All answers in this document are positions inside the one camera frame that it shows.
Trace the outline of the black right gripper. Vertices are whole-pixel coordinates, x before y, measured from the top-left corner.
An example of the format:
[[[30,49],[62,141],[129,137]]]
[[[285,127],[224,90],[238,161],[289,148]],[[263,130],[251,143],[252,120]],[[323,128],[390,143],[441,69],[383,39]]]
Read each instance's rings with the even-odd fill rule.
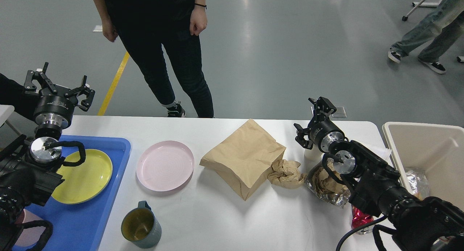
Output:
[[[345,140],[345,134],[331,120],[330,115],[337,111],[333,103],[325,98],[308,98],[313,104],[313,117],[307,128],[294,123],[296,128],[295,140],[304,149],[311,150],[315,145],[321,152],[329,153],[330,146],[334,142]]]

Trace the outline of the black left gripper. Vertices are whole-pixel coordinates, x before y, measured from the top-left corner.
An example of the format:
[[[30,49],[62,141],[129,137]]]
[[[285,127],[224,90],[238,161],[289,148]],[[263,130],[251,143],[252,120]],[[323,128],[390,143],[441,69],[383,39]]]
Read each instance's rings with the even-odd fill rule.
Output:
[[[81,86],[65,92],[64,97],[56,96],[57,88],[46,75],[48,65],[49,63],[45,62],[41,69],[28,70],[23,93],[41,95],[33,113],[33,121],[37,125],[52,120],[60,124],[61,129],[66,129],[72,123],[75,107],[88,112],[96,92],[87,84],[87,76],[84,75]]]

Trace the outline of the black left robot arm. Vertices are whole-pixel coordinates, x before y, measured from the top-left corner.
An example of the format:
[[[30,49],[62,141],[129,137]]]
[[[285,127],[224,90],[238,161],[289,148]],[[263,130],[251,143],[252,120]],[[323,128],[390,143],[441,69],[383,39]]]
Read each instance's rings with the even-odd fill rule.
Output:
[[[34,138],[20,134],[1,151],[1,250],[10,251],[23,230],[43,227],[39,240],[31,248],[41,251],[53,234],[48,220],[20,222],[23,210],[33,204],[45,206],[53,191],[64,182],[57,170],[76,167],[86,160],[86,149],[79,141],[61,141],[63,129],[71,125],[76,107],[88,111],[95,91],[84,75],[80,86],[69,89],[54,84],[42,69],[29,70],[24,84],[1,77],[1,99],[17,106],[31,103],[26,116],[37,124]]]

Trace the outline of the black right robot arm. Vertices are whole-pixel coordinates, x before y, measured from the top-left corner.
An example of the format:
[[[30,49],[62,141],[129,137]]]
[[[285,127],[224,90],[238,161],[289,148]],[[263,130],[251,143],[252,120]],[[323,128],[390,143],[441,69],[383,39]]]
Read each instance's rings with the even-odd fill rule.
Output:
[[[385,246],[380,231],[392,236],[402,251],[462,251],[463,211],[438,197],[420,200],[402,187],[400,173],[361,143],[346,138],[331,120],[336,107],[325,97],[313,104],[306,128],[294,124],[295,140],[305,149],[323,152],[322,167],[350,191],[349,202],[377,217],[368,223],[378,250]]]

